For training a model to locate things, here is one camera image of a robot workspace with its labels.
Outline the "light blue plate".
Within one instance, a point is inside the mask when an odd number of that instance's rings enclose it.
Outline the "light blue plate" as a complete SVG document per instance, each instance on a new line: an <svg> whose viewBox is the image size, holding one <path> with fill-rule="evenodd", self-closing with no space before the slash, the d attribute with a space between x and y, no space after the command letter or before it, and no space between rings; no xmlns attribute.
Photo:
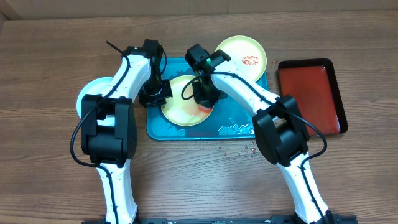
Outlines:
<svg viewBox="0 0 398 224"><path fill-rule="evenodd" d="M87 85L84 86L84 88L80 91L78 98L76 100L76 111L78 113L79 118L81 118L81 102L83 97L86 94L89 95L100 94L110 84L112 79L113 79L112 77L101 77L89 82Z"/></svg>

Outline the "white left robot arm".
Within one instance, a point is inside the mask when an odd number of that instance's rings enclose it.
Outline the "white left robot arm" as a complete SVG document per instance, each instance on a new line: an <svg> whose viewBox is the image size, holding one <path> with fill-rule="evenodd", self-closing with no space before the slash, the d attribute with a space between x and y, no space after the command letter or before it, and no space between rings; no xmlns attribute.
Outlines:
<svg viewBox="0 0 398 224"><path fill-rule="evenodd" d="M144 107L162 106L172 97L170 82L162 79L166 54L155 40L121 52L114 77L93 80L80 92L80 117L75 134L103 185L106 215L102 223L135 223L137 204L132 195L130 164L137 147L134 100Z"/></svg>

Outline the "yellow plate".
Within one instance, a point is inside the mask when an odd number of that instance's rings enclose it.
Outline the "yellow plate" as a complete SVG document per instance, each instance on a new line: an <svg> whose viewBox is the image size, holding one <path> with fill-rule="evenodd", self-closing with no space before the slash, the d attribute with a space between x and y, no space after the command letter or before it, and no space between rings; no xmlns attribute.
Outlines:
<svg viewBox="0 0 398 224"><path fill-rule="evenodd" d="M181 92L183 87L193 78L193 75L182 75L170 81L173 97L166 99L162 112L173 124L194 126L206 120L211 114L200 111L200 105L196 104L193 98L189 100L182 99Z"/></svg>
<svg viewBox="0 0 398 224"><path fill-rule="evenodd" d="M222 50L252 81L258 81L266 71L267 56L262 45L255 39L236 35L222 41L215 50Z"/></svg>

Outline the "orange green sponge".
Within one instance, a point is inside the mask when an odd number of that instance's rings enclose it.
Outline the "orange green sponge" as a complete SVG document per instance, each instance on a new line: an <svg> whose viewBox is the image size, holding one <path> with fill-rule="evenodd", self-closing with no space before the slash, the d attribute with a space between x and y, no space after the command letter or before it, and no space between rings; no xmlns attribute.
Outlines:
<svg viewBox="0 0 398 224"><path fill-rule="evenodd" d="M199 106L199 110L202 111L202 112L204 112L204 113L211 113L212 110L213 110L213 108L208 108L208 107L206 107L206 106L200 105L200 106Z"/></svg>

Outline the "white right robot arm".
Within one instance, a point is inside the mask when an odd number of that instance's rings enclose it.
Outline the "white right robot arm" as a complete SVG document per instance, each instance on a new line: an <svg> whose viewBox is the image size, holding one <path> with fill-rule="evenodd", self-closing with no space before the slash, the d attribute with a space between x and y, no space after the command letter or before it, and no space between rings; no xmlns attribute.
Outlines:
<svg viewBox="0 0 398 224"><path fill-rule="evenodd" d="M185 60L195 72L190 82L195 102L211 108L227 94L251 116L257 147L271 164L277 165L288 185L298 223L334 223L310 168L308 128L296 100L269 92L241 73L222 50L209 54L200 45L187 51Z"/></svg>

